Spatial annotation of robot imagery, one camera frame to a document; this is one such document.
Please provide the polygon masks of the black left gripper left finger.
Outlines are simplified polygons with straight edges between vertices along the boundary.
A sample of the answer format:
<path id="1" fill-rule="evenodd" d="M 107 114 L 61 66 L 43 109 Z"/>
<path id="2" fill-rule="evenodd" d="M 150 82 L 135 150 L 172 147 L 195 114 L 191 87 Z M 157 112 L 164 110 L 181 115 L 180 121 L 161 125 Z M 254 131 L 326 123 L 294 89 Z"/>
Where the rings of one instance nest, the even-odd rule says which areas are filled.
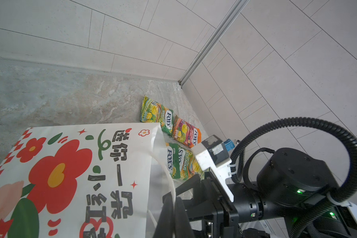
<path id="1" fill-rule="evenodd" d="M 174 233 L 174 204 L 171 196 L 164 200 L 153 238 L 172 238 Z"/>

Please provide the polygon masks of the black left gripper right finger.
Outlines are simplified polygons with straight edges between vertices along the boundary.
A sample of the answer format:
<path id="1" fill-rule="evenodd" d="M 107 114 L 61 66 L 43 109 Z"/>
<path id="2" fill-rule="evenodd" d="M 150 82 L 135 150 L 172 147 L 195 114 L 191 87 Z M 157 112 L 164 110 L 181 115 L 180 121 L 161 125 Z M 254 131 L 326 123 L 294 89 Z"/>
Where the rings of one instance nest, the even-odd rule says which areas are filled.
<path id="1" fill-rule="evenodd" d="M 176 198 L 175 209 L 175 238 L 195 238 L 193 229 L 191 228 L 189 218 L 187 216 L 183 200 L 180 197 Z"/>

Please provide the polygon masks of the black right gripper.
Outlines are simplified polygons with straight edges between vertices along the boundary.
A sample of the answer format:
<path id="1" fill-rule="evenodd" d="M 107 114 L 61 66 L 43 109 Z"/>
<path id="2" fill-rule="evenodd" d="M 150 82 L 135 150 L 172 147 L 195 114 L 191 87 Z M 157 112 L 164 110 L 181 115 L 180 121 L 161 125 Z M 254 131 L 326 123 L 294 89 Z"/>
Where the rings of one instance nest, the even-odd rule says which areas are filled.
<path id="1" fill-rule="evenodd" d="M 192 198 L 182 201 L 189 223 L 200 222 L 199 230 L 192 228 L 195 238 L 268 238 L 265 230 L 241 227 L 241 224 L 262 220 L 268 203 L 243 183 L 228 184 L 227 188 L 236 193 L 234 201 L 229 199 L 216 177 L 207 172 L 205 179 L 193 176 L 164 195 L 163 201 L 170 197 L 175 205 L 179 195 L 192 190 Z"/>

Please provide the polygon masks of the green Fox's candy packet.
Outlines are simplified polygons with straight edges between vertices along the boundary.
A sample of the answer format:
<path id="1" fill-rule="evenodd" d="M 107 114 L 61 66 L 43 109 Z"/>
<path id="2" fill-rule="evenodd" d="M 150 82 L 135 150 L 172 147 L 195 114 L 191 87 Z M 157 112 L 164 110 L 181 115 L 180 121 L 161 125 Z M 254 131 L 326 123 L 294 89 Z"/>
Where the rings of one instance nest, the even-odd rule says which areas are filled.
<path id="1" fill-rule="evenodd" d="M 193 153 L 176 143 L 166 143 L 168 150 L 167 166 L 173 179 L 188 180 L 195 175 L 204 179 L 201 169 Z"/>
<path id="2" fill-rule="evenodd" d="M 144 96 L 141 105 L 141 122 L 159 123 L 163 132 L 172 135 L 174 127 L 174 111 Z"/>

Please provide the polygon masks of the orange Fox's candy packet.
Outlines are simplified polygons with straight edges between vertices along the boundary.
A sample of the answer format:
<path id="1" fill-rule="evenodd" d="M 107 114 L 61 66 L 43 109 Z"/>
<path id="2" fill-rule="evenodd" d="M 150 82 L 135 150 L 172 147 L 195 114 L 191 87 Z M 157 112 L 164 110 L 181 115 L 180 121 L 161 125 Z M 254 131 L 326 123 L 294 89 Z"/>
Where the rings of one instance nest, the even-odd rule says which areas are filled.
<path id="1" fill-rule="evenodd" d="M 193 148 L 202 142 L 200 129 L 181 119 L 177 115 L 175 116 L 172 136 L 174 140 L 189 148 Z"/>

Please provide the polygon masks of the white floral paper bag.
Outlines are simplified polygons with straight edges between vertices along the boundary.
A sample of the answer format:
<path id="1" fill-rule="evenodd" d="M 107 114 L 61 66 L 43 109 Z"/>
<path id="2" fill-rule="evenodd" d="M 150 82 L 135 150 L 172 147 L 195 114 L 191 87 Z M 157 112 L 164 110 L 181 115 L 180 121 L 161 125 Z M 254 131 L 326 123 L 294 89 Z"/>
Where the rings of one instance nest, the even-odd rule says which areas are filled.
<path id="1" fill-rule="evenodd" d="M 158 123 L 28 128 L 0 163 L 0 238 L 151 238 L 166 155 Z"/>

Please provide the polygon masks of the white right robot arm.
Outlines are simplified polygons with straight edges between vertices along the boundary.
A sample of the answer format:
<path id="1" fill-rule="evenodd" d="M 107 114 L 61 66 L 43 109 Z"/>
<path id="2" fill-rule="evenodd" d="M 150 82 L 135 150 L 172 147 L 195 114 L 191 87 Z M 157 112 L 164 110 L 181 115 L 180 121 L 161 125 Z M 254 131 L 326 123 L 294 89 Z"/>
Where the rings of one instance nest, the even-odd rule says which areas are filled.
<path id="1" fill-rule="evenodd" d="M 230 200 L 211 172 L 195 175 L 176 189 L 177 194 L 193 190 L 183 205 L 189 221 L 201 221 L 200 231 L 179 226 L 178 236 L 189 238 L 267 238 L 269 233 L 242 224 L 283 218 L 288 232 L 314 205 L 338 187 L 324 161 L 291 149 L 261 148 L 272 156 L 258 173 L 249 178 L 252 158 L 243 169 L 243 182 L 229 184 Z"/>

